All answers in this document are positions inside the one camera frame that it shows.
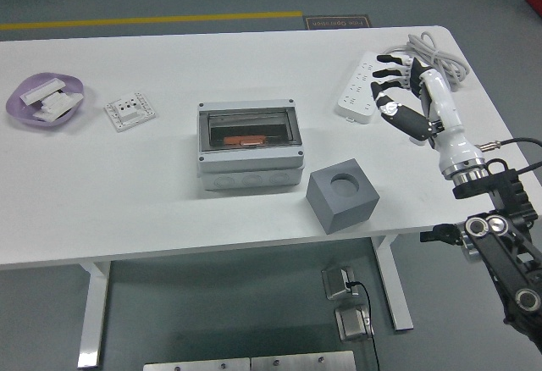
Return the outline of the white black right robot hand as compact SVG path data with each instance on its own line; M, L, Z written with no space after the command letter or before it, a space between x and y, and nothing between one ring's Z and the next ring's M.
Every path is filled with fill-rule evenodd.
M373 72L371 90L381 117L417 141L427 141L439 153L439 168L446 180L466 183L489 175L482 151L465 136L447 81L437 69L407 55L380 54L385 69ZM392 99L386 91L400 87L422 105L418 113Z

